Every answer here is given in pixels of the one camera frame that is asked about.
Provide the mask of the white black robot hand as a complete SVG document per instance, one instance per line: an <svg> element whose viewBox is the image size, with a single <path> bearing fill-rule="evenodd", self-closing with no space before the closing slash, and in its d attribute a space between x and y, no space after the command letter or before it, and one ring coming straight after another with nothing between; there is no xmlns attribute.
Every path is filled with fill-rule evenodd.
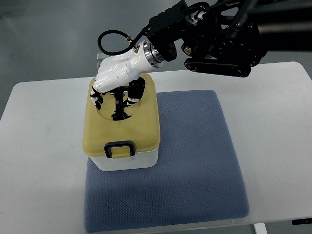
<svg viewBox="0 0 312 234"><path fill-rule="evenodd" d="M97 109L103 103L102 94L113 89L129 85L128 98L123 103L130 106L140 101L144 93L144 85L140 84L139 75L151 72L163 65L164 58L148 41L142 41L136 48L121 55L105 58L97 71L90 98Z"/></svg>

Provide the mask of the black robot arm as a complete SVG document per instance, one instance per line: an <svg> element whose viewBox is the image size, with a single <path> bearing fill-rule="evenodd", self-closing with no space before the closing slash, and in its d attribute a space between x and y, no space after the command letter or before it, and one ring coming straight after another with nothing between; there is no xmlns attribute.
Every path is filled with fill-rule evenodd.
<svg viewBox="0 0 312 234"><path fill-rule="evenodd" d="M166 61L176 59L183 40L185 67L193 72L247 77L268 51L312 48L309 0L219 0L214 5L185 1L150 18L129 49L146 36Z"/></svg>

